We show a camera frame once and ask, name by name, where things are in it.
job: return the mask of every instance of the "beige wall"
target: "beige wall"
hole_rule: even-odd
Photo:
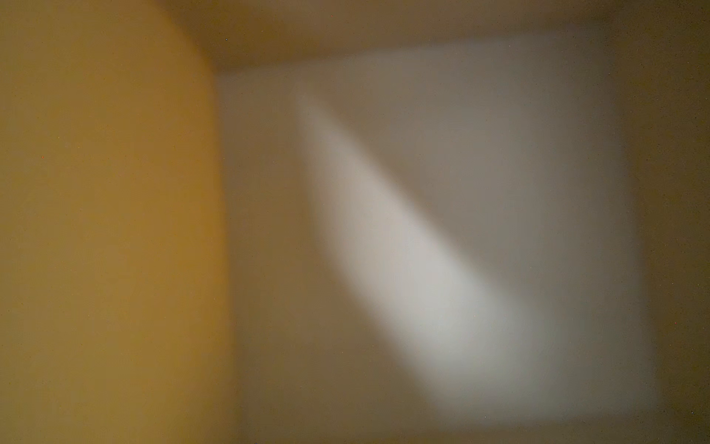
[[[249,440],[657,407],[610,72],[589,26],[219,77]]]
[[[669,404],[710,430],[710,6],[630,2],[616,77]]]
[[[142,0],[0,6],[0,442],[233,443],[212,74]]]

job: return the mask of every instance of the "wall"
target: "wall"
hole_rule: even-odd
[[[154,5],[0,6],[0,442],[233,443],[212,74]]]
[[[630,2],[616,77],[665,398],[710,435],[710,7]]]
[[[610,74],[589,26],[219,77],[249,440],[658,406]]]

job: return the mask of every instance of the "ceiling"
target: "ceiling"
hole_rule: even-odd
[[[158,0],[219,71],[602,18],[621,0]]]

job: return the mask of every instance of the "yellow wall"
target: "yellow wall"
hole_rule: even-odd
[[[710,8],[638,1],[614,20],[616,74],[638,190],[660,381],[710,430]]]
[[[0,442],[234,442],[209,68],[141,0],[5,0],[0,60]]]

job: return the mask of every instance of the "white wall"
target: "white wall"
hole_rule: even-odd
[[[653,409],[604,30],[219,78],[248,439]]]

